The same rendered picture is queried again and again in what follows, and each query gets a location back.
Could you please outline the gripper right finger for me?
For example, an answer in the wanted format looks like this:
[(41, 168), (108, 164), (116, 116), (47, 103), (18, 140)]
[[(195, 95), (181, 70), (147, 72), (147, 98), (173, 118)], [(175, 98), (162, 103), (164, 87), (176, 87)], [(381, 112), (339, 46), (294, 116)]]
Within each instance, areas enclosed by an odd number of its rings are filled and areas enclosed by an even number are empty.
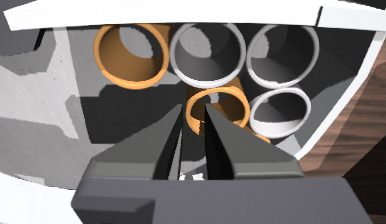
[(296, 157), (225, 118), (205, 104), (208, 180), (306, 178)]

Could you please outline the grey round turntable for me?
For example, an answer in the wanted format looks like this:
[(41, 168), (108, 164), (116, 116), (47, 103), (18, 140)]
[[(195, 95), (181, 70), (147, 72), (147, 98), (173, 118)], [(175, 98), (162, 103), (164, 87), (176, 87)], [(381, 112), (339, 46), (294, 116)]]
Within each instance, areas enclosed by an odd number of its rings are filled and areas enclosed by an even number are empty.
[(254, 58), (282, 47), (287, 24), (310, 25), (319, 55), (297, 82), (310, 115), (295, 132), (269, 138), (299, 160), (367, 78), (386, 37), (386, 0), (0, 0), (1, 224), (82, 224), (70, 202), (90, 159), (177, 104), (183, 104), (180, 180), (208, 180), (205, 137), (187, 124), (187, 84), (170, 60), (160, 81), (144, 89), (117, 86), (96, 65), (93, 42), (104, 24), (120, 24), (133, 55), (160, 55), (157, 38), (130, 24), (154, 22), (173, 29), (176, 22), (203, 22), (179, 38), (201, 58), (228, 42), (229, 29), (214, 22), (283, 24), (259, 38)]

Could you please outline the bronze bushing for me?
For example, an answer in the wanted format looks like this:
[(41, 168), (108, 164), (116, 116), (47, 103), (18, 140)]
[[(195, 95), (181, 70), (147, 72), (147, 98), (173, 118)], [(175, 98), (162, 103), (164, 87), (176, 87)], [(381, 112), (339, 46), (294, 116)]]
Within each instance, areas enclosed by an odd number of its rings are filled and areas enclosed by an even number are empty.
[(205, 137), (204, 115), (206, 102), (199, 99), (207, 94), (215, 92), (231, 94), (221, 102), (209, 103), (225, 118), (241, 127), (245, 126), (249, 118), (249, 105), (238, 75), (227, 84), (212, 89), (201, 89), (187, 84), (186, 121), (191, 130), (202, 137)]
[(159, 41), (163, 53), (153, 58), (135, 56), (121, 41), (120, 24), (105, 24), (94, 40), (94, 58), (100, 71), (113, 83), (128, 89), (144, 89), (156, 84), (166, 73), (174, 29), (171, 22), (130, 24), (150, 31)]
[(262, 139), (264, 139), (264, 140), (267, 140), (269, 143), (270, 143), (270, 140), (269, 140), (269, 138), (266, 138), (266, 137), (262, 137), (262, 136), (260, 136), (260, 135), (258, 135), (258, 134), (256, 134), (253, 130), (252, 130), (252, 128), (250, 127), (250, 125), (249, 125), (249, 122), (247, 121), (247, 124), (243, 127), (244, 129), (246, 129), (246, 130), (248, 130), (248, 131), (250, 131), (251, 133), (253, 133), (253, 134), (255, 134), (255, 135), (257, 135), (258, 137), (260, 137), (260, 138), (262, 138)]

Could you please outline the grey steel bushing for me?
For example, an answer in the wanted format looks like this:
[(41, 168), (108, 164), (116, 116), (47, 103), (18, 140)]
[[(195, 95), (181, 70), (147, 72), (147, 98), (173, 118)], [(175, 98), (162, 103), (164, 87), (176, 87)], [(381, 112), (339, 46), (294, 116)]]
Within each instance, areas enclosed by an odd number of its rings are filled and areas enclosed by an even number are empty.
[[(297, 83), (286, 88), (269, 89), (254, 82), (247, 71), (240, 82), (250, 109), (248, 121), (256, 134), (266, 138), (284, 137), (298, 130), (308, 119), (311, 103)], [(275, 99), (262, 103), (278, 93)]]
[(245, 41), (244, 65), (249, 76), (269, 89), (286, 88), (302, 80), (314, 67), (319, 54), (318, 36), (310, 25), (287, 24), (286, 40), (276, 53), (265, 58), (251, 57), (259, 38), (279, 25), (283, 24), (236, 24)]
[(169, 48), (170, 64), (186, 84), (201, 89), (217, 88), (230, 82), (242, 69), (246, 57), (245, 41), (234, 23), (214, 22), (229, 29), (227, 44), (214, 56), (193, 56), (183, 48), (179, 38), (199, 23), (203, 22), (176, 22)]

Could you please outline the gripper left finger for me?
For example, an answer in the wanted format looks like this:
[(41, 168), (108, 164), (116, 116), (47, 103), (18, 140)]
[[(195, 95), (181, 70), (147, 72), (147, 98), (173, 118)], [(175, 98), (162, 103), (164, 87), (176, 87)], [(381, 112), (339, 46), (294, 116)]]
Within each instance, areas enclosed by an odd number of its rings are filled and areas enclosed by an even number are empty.
[(160, 120), (92, 157), (82, 178), (99, 175), (180, 180), (182, 146), (183, 104), (177, 104)]

